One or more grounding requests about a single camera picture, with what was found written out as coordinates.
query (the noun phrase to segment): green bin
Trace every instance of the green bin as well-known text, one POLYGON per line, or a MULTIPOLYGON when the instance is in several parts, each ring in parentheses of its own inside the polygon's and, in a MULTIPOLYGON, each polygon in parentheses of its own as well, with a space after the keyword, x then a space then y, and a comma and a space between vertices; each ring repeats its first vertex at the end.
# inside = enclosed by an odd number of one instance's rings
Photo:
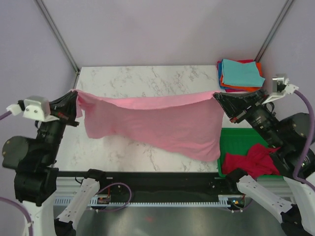
MULTIPOLYGON (((255 144, 262 144, 267 147, 267 143, 263 138, 251 128, 222 128, 220 137, 220 158, 218 159, 218 171, 220 177, 225 177, 222 174, 222 165, 226 153, 246 155, 248 150, 255 144)), ((282 176, 261 176, 282 178, 282 176)))

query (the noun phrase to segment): metal frame bar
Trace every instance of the metal frame bar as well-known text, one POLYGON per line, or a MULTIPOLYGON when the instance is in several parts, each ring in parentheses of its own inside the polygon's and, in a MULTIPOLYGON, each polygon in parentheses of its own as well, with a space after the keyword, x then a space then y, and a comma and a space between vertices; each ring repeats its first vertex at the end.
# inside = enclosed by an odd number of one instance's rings
POLYGON ((47 24, 49 25, 49 28, 51 29, 52 33, 56 37, 59 45, 61 46, 63 52, 65 53, 67 59, 69 60, 74 72, 76 73, 76 76, 78 77, 78 75, 80 73, 80 68, 77 65, 77 63, 75 62, 75 60, 74 60, 70 50, 68 49, 62 35, 60 34, 53 18, 51 17, 46 5, 44 4, 43 0, 34 0, 34 2, 37 5, 37 7, 39 8, 39 10, 41 11, 41 13, 43 14, 43 17, 45 18, 47 24))
POLYGON ((255 57, 254 61, 260 62, 262 56, 265 54, 268 46, 270 45, 273 37, 275 36, 275 34, 277 33, 281 23, 283 22, 285 16, 287 15, 287 13, 289 12, 289 10, 291 9, 291 7, 293 6, 293 3, 295 2, 295 0, 287 0, 280 12, 280 14, 278 15, 276 21, 274 22, 274 24, 272 25, 265 41, 263 42, 257 56, 255 57))

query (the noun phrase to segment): marble tabletop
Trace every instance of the marble tabletop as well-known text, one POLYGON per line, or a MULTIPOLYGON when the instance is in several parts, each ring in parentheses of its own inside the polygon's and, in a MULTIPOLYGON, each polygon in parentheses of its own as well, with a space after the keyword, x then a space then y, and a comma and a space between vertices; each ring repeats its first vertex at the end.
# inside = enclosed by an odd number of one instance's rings
MULTIPOLYGON (((112 98, 167 96, 221 90, 214 65, 83 67, 76 86, 97 96, 112 98)), ((217 172, 217 162, 190 159, 119 135, 89 139, 84 118, 78 127, 68 126, 58 152, 61 171, 90 168, 119 172, 217 172)), ((251 128, 245 121, 223 127, 251 128)))

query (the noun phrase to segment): pink towel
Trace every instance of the pink towel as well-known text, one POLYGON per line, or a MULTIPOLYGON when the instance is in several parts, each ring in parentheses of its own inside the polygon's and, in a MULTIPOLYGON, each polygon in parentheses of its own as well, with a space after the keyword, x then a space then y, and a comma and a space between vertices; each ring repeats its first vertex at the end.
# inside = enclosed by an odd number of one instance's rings
POLYGON ((213 93, 105 98, 78 90, 77 117, 85 111, 89 138, 120 134, 187 157, 214 161, 220 156, 223 109, 213 93))

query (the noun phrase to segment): red cloth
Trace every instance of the red cloth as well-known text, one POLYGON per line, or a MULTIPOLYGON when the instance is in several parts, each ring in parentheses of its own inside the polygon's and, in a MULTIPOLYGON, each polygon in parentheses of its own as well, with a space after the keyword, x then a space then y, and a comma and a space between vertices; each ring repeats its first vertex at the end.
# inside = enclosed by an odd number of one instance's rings
POLYGON ((262 175, 280 175, 269 156, 278 148, 267 148, 261 144, 255 144, 246 156, 232 155, 227 153, 222 165, 222 173, 227 175, 237 168, 246 171, 251 177, 257 178, 262 175))

